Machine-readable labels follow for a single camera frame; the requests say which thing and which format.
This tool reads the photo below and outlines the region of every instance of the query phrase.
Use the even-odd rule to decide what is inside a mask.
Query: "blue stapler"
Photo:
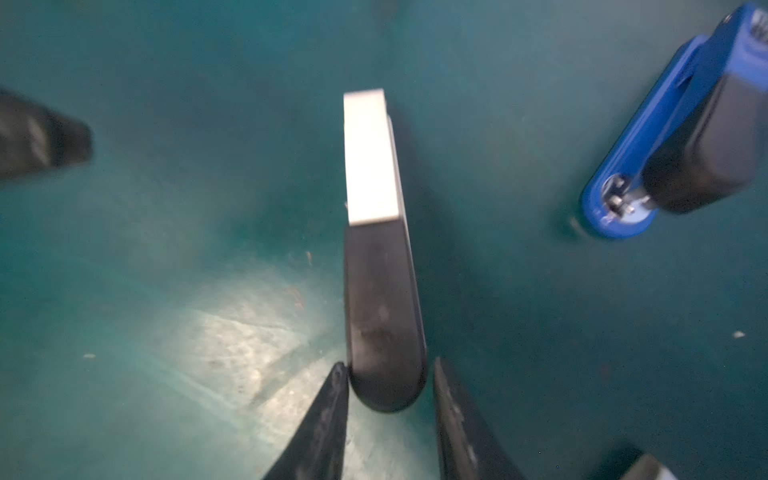
[[[645,231],[742,190],[763,155],[768,12],[746,3],[680,47],[581,195],[602,236]]]

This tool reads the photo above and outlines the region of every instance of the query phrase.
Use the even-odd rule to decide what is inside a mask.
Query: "black stapler cap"
[[[349,381],[380,412],[411,405],[426,383],[426,346],[403,218],[344,233]]]
[[[0,90],[0,180],[91,159],[91,129]]]
[[[349,408],[347,369],[331,368],[299,428],[263,480],[339,480]]]
[[[762,160],[768,93],[726,74],[649,157],[643,185],[655,204],[684,214],[743,190]]]
[[[485,423],[450,363],[435,360],[441,480],[525,480]]]

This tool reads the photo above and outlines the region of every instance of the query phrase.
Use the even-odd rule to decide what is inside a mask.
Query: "green surface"
[[[264,474],[346,358],[342,94],[378,87],[430,356],[520,469],[608,480],[639,448],[680,480],[768,477],[766,172],[629,241],[573,217],[736,6],[0,1],[0,84],[97,148],[0,190],[0,478]],[[346,477],[437,478],[431,401],[353,399]]]

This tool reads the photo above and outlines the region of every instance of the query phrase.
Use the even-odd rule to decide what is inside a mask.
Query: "green mat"
[[[0,186],[0,478],[260,478],[346,358],[342,95],[385,88],[430,358],[531,479],[768,478],[768,174],[632,240],[578,195],[738,2],[3,0],[91,165]],[[740,330],[746,335],[733,338]],[[346,478],[438,478],[432,394]]]

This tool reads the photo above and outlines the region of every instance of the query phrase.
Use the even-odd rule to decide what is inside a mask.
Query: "white object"
[[[405,217],[384,90],[344,94],[344,164],[349,225]]]

